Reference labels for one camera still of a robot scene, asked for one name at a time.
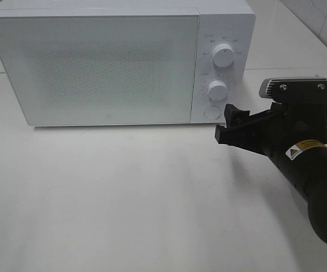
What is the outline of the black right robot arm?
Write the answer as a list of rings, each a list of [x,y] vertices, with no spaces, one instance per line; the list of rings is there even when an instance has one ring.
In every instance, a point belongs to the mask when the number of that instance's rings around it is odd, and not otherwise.
[[[268,157],[307,202],[316,235],[327,243],[327,105],[272,103],[257,114],[227,104],[219,144]]]

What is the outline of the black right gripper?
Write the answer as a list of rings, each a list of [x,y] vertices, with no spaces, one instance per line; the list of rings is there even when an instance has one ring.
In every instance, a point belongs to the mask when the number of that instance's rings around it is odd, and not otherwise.
[[[249,147],[273,162],[327,162],[327,103],[280,105],[251,116],[251,125],[240,125],[250,115],[227,104],[227,125],[215,127],[219,144]]]

